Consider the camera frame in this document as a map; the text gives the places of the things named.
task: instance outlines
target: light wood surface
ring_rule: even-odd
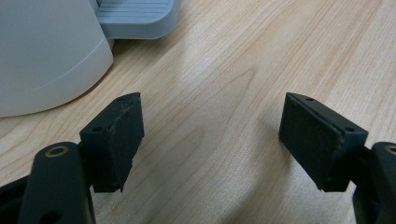
[[[146,136],[98,223],[355,223],[350,184],[324,193],[278,141],[285,93],[309,95],[396,142],[396,1],[190,0],[158,40],[121,40],[83,96],[0,119],[0,185],[125,93]]]

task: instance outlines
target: white appliance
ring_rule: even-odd
[[[109,38],[166,35],[180,3],[1,0],[0,117],[47,110],[78,97],[113,63]]]

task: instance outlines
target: mounting hole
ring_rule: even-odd
[[[46,152],[46,157],[59,157],[66,153],[68,150],[69,148],[65,146],[53,147]]]
[[[40,218],[40,224],[52,224],[52,223],[57,223],[60,221],[62,218],[62,213],[56,212],[56,211],[50,211],[42,218]]]
[[[351,133],[355,132],[355,129],[349,128],[349,127],[345,128],[345,130],[346,130],[347,132],[351,132]]]
[[[94,127],[94,128],[92,128],[92,131],[93,131],[94,133],[99,133],[99,132],[101,132],[102,130],[103,130],[102,127]]]
[[[396,146],[388,145],[388,146],[385,146],[385,149],[386,149],[389,153],[391,153],[391,154],[393,154],[393,155],[396,155]]]

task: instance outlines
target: white plastic housing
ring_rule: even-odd
[[[88,0],[0,1],[0,117],[62,105],[112,63]]]

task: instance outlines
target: black plastic part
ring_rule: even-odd
[[[381,206],[379,202],[367,197],[367,195],[357,187],[353,194],[353,209],[355,211],[357,223],[373,224],[378,218]]]
[[[16,223],[28,176],[0,188],[0,223]]]
[[[367,135],[367,131],[315,99],[286,94],[279,138],[318,189],[347,189],[348,159],[364,147]]]
[[[144,137],[140,93],[114,100],[79,135],[84,156],[92,160],[94,191],[122,190]]]
[[[54,144],[35,155],[19,223],[95,223],[76,144]]]
[[[378,194],[372,178],[371,155],[371,150],[364,147],[350,158],[350,180],[358,187],[359,192],[366,197],[367,201],[379,203]]]
[[[396,223],[396,144],[376,143],[371,154],[372,177],[381,204],[377,223]]]

